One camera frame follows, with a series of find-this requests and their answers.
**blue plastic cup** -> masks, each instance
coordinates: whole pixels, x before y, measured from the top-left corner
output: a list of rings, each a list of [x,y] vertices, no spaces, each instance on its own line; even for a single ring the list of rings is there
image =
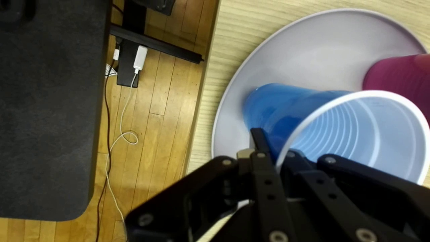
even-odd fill
[[[245,100],[248,128],[263,128],[281,167],[289,150],[316,162],[335,154],[423,183],[430,165],[425,116],[390,92],[319,92],[271,84]]]

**white cable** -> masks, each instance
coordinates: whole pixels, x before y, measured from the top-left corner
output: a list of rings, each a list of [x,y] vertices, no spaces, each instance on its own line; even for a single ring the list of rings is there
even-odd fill
[[[135,77],[134,77],[132,84],[131,84],[131,89],[134,88],[134,85],[135,85],[135,83],[136,83],[138,75],[139,75],[139,72],[135,73]],[[115,192],[113,192],[113,189],[112,189],[112,185],[111,185],[109,167],[111,167],[111,163],[112,163],[111,155],[112,155],[113,150],[116,149],[116,146],[119,144],[119,142],[120,142],[122,139],[123,139],[127,144],[130,144],[130,146],[138,146],[138,144],[140,143],[136,132],[132,132],[132,131],[123,132],[124,115],[126,115],[127,108],[130,107],[132,99],[135,97],[135,95],[136,95],[136,91],[130,96],[128,101],[126,103],[126,106],[124,106],[124,108],[123,108],[122,118],[120,118],[120,136],[119,136],[119,138],[112,143],[112,146],[111,146],[111,153],[109,153],[108,157],[107,157],[107,170],[105,170],[108,190],[109,190],[109,194],[111,194],[111,197],[112,197],[112,200],[113,200],[113,204],[115,204],[115,206],[116,206],[116,209],[117,209],[117,212],[119,212],[123,222],[126,222],[126,220],[124,220],[124,213],[123,213],[123,210],[122,210],[122,208],[120,208],[120,205],[119,205],[117,197],[116,197],[116,194],[115,194]],[[135,142],[128,140],[128,139],[127,139],[127,135],[134,136]]]
[[[148,54],[148,49],[144,48],[144,46],[139,46],[138,54],[136,54],[136,58],[135,58],[135,64],[134,64],[135,77],[134,77],[134,80],[132,80],[132,83],[131,83],[131,89],[134,89],[134,85],[135,85],[135,83],[136,83],[136,79],[138,79],[139,73],[144,69],[146,60],[147,60],[147,54]],[[116,49],[113,58],[115,58],[115,60],[119,60],[119,58],[120,58],[120,50],[119,50],[119,49]],[[119,144],[120,140],[124,140],[124,142],[126,142],[127,144],[130,144],[130,146],[138,146],[138,144],[140,143],[139,136],[138,136],[136,132],[134,132],[134,131],[124,132],[124,131],[123,131],[124,115],[126,115],[127,108],[130,107],[132,99],[135,97],[135,95],[136,95],[136,91],[130,96],[130,99],[127,100],[127,103],[126,103],[126,106],[124,106],[124,108],[123,108],[123,111],[122,111],[122,116],[120,116],[120,136],[112,143],[112,146],[111,146],[111,149],[109,149],[109,154],[108,154],[108,157],[107,157],[107,170],[105,170],[108,190],[109,190],[109,194],[111,194],[111,197],[112,197],[112,200],[113,200],[113,204],[115,204],[115,206],[116,206],[116,209],[117,209],[117,212],[119,212],[119,214],[120,214],[120,217],[122,217],[123,224],[126,222],[126,221],[124,221],[124,214],[123,214],[123,212],[122,212],[122,208],[120,208],[120,205],[119,205],[117,197],[116,197],[116,194],[113,193],[113,189],[112,189],[112,185],[111,185],[109,167],[111,167],[111,165],[112,165],[112,158],[111,158],[111,157],[112,157],[112,153],[113,153],[113,150],[116,149],[116,146]]]

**black cable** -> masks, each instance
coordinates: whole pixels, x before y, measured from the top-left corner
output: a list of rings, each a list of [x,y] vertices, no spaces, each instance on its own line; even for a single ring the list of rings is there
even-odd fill
[[[107,107],[107,123],[108,123],[108,130],[107,130],[107,132],[108,132],[108,138],[107,138],[107,140],[108,140],[108,159],[111,161],[112,159],[112,153],[111,153],[111,110],[109,110],[109,106],[108,106],[108,80],[109,80],[109,77],[111,77],[111,72],[113,71],[113,65],[115,65],[115,60],[112,61],[112,64],[111,64],[111,68],[109,68],[109,72],[108,72],[108,76],[107,76],[107,79],[105,79],[105,84],[104,84],[104,96],[105,96],[105,107]],[[108,177],[111,175],[111,169],[112,169],[112,163],[108,163],[109,165],[109,167],[108,167]],[[104,196],[105,196],[105,193],[107,193],[107,185],[108,185],[108,178],[105,179],[105,183],[104,183],[104,186],[103,186],[103,192],[101,192],[101,194],[100,194],[100,198],[99,198],[99,202],[97,202],[97,221],[96,221],[96,225],[97,225],[97,231],[96,231],[96,242],[99,242],[100,241],[100,232],[101,232],[101,213],[100,213],[100,205],[101,205],[101,202],[103,202],[103,200],[104,200]]]
[[[124,11],[117,5],[112,5],[112,7],[117,10],[122,15],[124,15]]]

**plate rim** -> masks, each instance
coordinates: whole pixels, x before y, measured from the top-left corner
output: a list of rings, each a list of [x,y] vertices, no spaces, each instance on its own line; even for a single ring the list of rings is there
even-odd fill
[[[213,131],[212,131],[212,158],[214,158],[216,155],[216,134],[217,134],[217,128],[218,128],[218,122],[220,122],[220,118],[221,118],[221,111],[225,106],[225,101],[226,101],[226,97],[228,95],[230,93],[230,89],[234,84],[234,80],[240,76],[240,73],[242,73],[242,69],[248,65],[248,62],[264,48],[267,46],[268,42],[271,42],[273,38],[279,37],[281,33],[287,32],[288,29],[292,29],[303,22],[307,22],[307,21],[311,21],[311,19],[315,19],[315,18],[319,18],[319,17],[323,17],[323,15],[332,15],[332,14],[341,14],[341,13],[351,13],[351,14],[365,14],[365,15],[370,15],[370,17],[375,17],[375,18],[381,18],[381,19],[385,19],[388,21],[390,25],[394,25],[397,28],[400,28],[401,30],[404,30],[408,36],[410,36],[410,38],[413,41],[417,42],[417,45],[424,50],[424,53],[427,53],[427,49],[424,46],[424,44],[420,42],[420,40],[408,29],[405,28],[402,23],[394,21],[393,18],[388,17],[388,15],[384,15],[381,13],[377,13],[377,11],[371,11],[371,10],[365,10],[365,9],[335,9],[335,10],[327,10],[327,11],[320,11],[320,13],[316,13],[316,14],[312,14],[312,15],[308,15],[306,18],[302,18],[299,21],[295,21],[287,26],[284,26],[283,29],[277,30],[276,33],[273,33],[269,38],[267,38],[264,42],[261,42],[249,56],[248,58],[241,64],[241,67],[237,69],[236,75],[230,79],[230,83],[220,101],[220,106],[218,106],[218,110],[217,110],[217,114],[216,114],[216,119],[214,119],[214,123],[213,123]]]

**wooden table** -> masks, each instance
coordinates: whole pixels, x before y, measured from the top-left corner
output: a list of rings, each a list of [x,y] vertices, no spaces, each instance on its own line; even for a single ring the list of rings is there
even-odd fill
[[[220,0],[187,173],[210,161],[220,101],[246,57],[284,26],[334,9],[382,13],[408,28],[430,50],[429,0]]]

